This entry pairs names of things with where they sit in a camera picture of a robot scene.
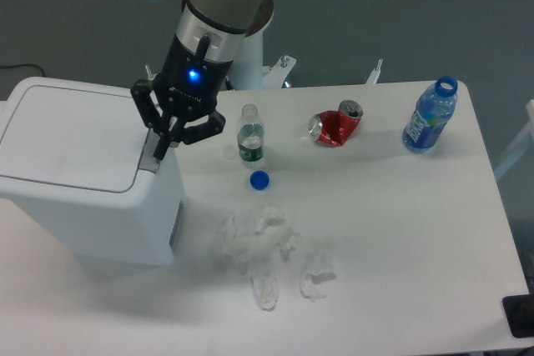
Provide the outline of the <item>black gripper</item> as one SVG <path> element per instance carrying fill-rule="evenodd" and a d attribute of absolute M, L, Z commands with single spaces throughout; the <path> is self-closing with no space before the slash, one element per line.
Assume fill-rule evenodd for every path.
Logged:
<path fill-rule="evenodd" d="M 144 125 L 159 136 L 154 158 L 164 159 L 170 145 L 190 145 L 224 130 L 226 119 L 215 109 L 231 63 L 208 60 L 210 44 L 211 38 L 204 35 L 190 51 L 174 38 L 155 79 L 139 79 L 130 89 Z M 206 122 L 185 126 L 184 118 L 207 115 Z M 171 128 L 173 116 L 177 119 Z"/>

